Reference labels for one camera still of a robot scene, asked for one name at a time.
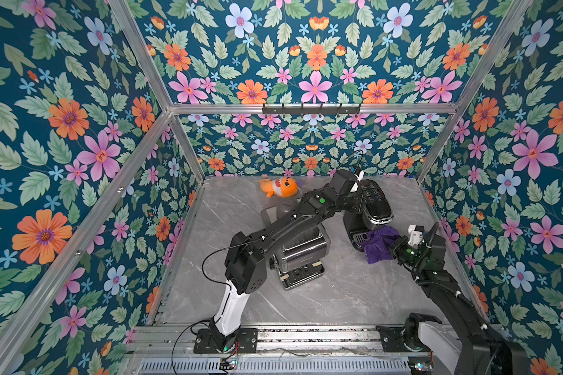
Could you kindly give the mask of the black capsule coffee machine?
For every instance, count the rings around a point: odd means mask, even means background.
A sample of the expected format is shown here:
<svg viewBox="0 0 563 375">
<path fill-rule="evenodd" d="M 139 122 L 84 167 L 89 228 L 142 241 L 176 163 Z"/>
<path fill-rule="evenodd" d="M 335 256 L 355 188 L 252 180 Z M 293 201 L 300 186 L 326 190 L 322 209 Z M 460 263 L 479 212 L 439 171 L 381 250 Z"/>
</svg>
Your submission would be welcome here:
<svg viewBox="0 0 563 375">
<path fill-rule="evenodd" d="M 393 219 L 393 212 L 380 185 L 373 180 L 359 182 L 361 205 L 358 212 L 346 211 L 343 225 L 353 247 L 363 252 L 363 244 L 369 240 L 369 232 L 383 228 Z"/>
</svg>

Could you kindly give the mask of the purple cleaning cloth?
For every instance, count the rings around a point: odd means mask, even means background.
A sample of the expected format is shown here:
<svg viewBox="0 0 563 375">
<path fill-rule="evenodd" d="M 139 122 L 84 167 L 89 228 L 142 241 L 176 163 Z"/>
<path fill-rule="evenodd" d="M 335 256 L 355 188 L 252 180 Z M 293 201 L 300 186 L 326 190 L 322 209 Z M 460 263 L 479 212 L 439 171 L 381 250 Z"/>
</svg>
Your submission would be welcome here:
<svg viewBox="0 0 563 375">
<path fill-rule="evenodd" d="M 389 247 L 400 237 L 399 232 L 389 226 L 367 233 L 368 239 L 361 244 L 368 264 L 391 260 Z"/>
</svg>

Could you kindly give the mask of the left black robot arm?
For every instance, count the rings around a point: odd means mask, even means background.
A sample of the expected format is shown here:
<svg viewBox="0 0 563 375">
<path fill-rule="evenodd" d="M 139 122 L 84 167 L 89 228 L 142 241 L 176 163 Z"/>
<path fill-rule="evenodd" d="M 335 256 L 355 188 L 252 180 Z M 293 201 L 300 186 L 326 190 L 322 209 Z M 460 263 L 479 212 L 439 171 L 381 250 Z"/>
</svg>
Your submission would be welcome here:
<svg viewBox="0 0 563 375">
<path fill-rule="evenodd" d="M 209 323 L 211 345 L 217 351 L 228 351 L 236 341 L 247 301 L 267 280 L 268 261 L 274 253 L 337 213 L 362 211 L 359 186 L 363 176 L 360 169 L 339 169 L 328 184 L 304 193 L 274 223 L 249 235 L 239 232 L 231 239 L 225 258 L 225 296 Z"/>
</svg>

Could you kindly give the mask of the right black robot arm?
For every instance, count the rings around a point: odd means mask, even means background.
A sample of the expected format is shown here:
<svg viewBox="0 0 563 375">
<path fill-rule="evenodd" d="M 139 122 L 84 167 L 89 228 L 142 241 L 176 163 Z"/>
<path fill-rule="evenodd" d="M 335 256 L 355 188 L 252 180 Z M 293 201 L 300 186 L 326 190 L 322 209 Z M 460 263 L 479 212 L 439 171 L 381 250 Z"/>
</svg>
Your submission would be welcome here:
<svg viewBox="0 0 563 375">
<path fill-rule="evenodd" d="M 431 315 L 410 314 L 403 329 L 405 346 L 429 348 L 453 374 L 527 374 L 524 348 L 491 327 L 445 270 L 446 243 L 436 234 L 438 228 L 438 223 L 430 231 L 411 225 L 390 247 L 393 258 L 447 318 L 444 324 Z"/>
</svg>

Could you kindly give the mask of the orange plush fish toy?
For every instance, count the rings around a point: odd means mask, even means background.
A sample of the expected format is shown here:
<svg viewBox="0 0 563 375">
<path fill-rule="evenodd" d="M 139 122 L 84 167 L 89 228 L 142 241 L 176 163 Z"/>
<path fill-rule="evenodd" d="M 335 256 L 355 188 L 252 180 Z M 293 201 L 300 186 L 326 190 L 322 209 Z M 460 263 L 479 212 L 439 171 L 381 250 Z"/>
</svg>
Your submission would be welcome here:
<svg viewBox="0 0 563 375">
<path fill-rule="evenodd" d="M 267 198 L 277 196 L 279 198 L 290 198 L 298 194 L 299 186 L 290 177 L 281 177 L 275 180 L 263 179 L 259 181 L 259 187 Z"/>
</svg>

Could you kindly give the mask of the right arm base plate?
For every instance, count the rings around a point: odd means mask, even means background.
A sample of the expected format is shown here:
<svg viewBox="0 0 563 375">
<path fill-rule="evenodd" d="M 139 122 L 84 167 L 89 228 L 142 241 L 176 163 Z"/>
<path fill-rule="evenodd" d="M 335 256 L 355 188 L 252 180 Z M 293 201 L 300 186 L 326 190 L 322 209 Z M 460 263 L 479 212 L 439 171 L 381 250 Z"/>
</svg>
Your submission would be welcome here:
<svg viewBox="0 0 563 375">
<path fill-rule="evenodd" d="M 431 353 L 431 349 L 424 345 L 417 333 L 404 326 L 380 325 L 375 328 L 380 336 L 385 353 Z"/>
</svg>

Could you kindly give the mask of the black hook rail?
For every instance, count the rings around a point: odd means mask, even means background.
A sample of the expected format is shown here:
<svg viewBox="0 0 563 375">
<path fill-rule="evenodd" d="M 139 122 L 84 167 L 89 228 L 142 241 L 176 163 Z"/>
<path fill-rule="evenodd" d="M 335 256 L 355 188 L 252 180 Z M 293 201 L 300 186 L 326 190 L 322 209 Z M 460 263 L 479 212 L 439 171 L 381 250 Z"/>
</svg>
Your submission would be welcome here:
<svg viewBox="0 0 563 375">
<path fill-rule="evenodd" d="M 323 116 L 336 116 L 336 115 L 351 115 L 359 114 L 361 112 L 361 105 L 348 105 L 348 104 L 274 104 L 262 105 L 262 114 L 271 115 L 323 115 Z"/>
</svg>

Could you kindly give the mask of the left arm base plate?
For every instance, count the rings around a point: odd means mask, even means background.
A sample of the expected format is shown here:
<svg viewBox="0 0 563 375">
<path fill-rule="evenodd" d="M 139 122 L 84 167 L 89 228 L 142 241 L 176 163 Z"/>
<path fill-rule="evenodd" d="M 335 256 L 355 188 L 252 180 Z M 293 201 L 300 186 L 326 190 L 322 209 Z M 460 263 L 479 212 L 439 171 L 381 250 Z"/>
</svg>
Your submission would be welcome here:
<svg viewBox="0 0 563 375">
<path fill-rule="evenodd" d="M 254 354 L 259 331 L 256 328 L 239 328 L 235 333 L 222 336 L 216 329 L 198 331 L 193 348 L 194 354 Z"/>
</svg>

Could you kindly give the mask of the aluminium front rail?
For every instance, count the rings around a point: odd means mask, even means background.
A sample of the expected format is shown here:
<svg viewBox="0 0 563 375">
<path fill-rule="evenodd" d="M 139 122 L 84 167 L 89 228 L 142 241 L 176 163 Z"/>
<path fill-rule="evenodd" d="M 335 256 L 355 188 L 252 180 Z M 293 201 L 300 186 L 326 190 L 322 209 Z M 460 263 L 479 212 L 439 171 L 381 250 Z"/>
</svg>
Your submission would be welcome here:
<svg viewBox="0 0 563 375">
<path fill-rule="evenodd" d="M 384 352 L 380 336 L 375 329 L 381 324 L 298 324 L 247 323 L 243 328 L 259 331 L 256 354 L 280 353 L 304 356 L 306 354 L 353 353 L 357 356 L 399 355 L 417 356 L 420 352 Z M 223 355 L 194 354 L 193 348 L 198 331 L 206 328 L 198 325 L 160 325 L 137 329 L 128 344 L 126 354 L 144 356 L 176 355 Z"/>
</svg>

